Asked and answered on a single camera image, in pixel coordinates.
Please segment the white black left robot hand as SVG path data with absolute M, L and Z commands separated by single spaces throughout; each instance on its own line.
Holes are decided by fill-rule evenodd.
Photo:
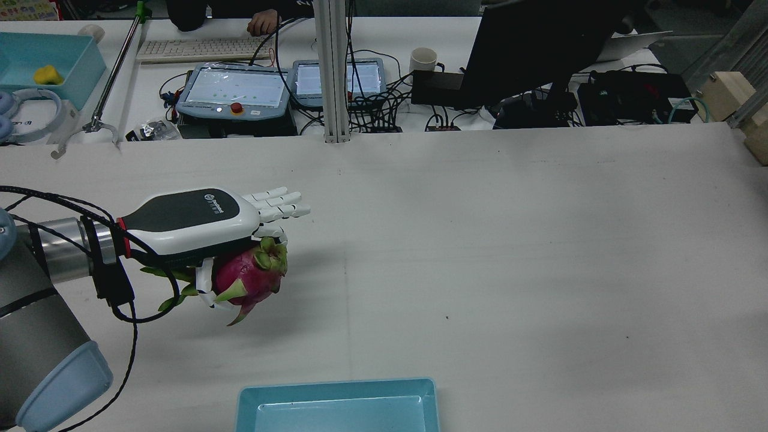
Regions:
M 118 219 L 133 236 L 122 251 L 162 276 L 185 281 L 184 297 L 210 307 L 239 307 L 238 321 L 279 292 L 286 274 L 286 234 L 279 220 L 310 213 L 299 192 L 276 188 L 238 195 L 203 188 L 156 195 Z

